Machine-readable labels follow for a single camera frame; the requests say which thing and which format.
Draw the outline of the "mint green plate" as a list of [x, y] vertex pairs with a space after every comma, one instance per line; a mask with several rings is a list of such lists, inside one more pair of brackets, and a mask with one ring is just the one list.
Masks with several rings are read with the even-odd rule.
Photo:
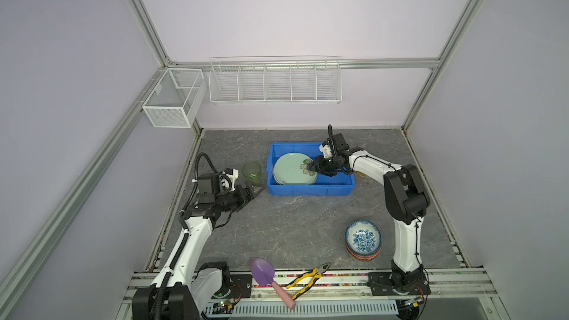
[[279, 185], [313, 185], [317, 173], [308, 170], [314, 161], [303, 153], [287, 153], [274, 165], [274, 179]]

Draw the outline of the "blue floral ceramic bowl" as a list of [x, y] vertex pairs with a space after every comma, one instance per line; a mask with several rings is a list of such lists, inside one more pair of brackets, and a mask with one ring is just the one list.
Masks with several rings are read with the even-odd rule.
[[372, 253], [382, 247], [382, 235], [379, 228], [367, 220], [358, 220], [348, 225], [345, 231], [345, 243], [362, 253]]

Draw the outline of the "red rimmed bowl underneath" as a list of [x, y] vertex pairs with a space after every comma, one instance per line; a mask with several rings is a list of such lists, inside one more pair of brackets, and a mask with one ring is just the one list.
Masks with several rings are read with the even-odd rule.
[[349, 244], [346, 245], [346, 249], [347, 249], [348, 253], [354, 259], [358, 259], [358, 260], [364, 261], [364, 262], [369, 262], [369, 261], [375, 259], [377, 256], [379, 256], [379, 254], [382, 251], [381, 248], [377, 248], [376, 250], [373, 250], [372, 253], [362, 253], [362, 252], [358, 252], [355, 249], [353, 249]]

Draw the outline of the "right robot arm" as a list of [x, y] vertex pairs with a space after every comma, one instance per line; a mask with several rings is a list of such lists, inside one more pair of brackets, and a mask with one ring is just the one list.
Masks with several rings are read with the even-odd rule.
[[431, 199], [414, 164], [395, 164], [374, 156], [360, 147], [350, 147], [341, 133], [327, 127], [327, 139], [306, 170], [322, 176], [355, 172], [379, 182], [385, 192], [385, 206], [394, 220], [395, 248], [388, 285], [394, 293], [405, 295], [418, 290], [431, 293], [428, 273], [420, 253], [424, 218]]

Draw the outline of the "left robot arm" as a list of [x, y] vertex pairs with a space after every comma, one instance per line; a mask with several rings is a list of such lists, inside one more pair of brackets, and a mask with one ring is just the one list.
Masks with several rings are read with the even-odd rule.
[[210, 299], [231, 290], [226, 262], [198, 265], [204, 246], [223, 214], [232, 216], [258, 197], [262, 183], [238, 184], [239, 172], [211, 168], [194, 174], [191, 195], [179, 211], [179, 238], [165, 266], [132, 299], [133, 319], [200, 319]]

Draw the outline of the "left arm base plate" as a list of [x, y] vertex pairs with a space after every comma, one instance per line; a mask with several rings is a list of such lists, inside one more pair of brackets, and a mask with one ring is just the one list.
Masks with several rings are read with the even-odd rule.
[[253, 277], [250, 274], [231, 274], [231, 281], [223, 284], [214, 299], [250, 299], [253, 290]]

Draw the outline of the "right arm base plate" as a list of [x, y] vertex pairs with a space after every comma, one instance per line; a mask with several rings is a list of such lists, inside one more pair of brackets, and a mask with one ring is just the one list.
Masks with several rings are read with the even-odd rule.
[[428, 296], [431, 288], [424, 272], [370, 272], [367, 286], [373, 296]]

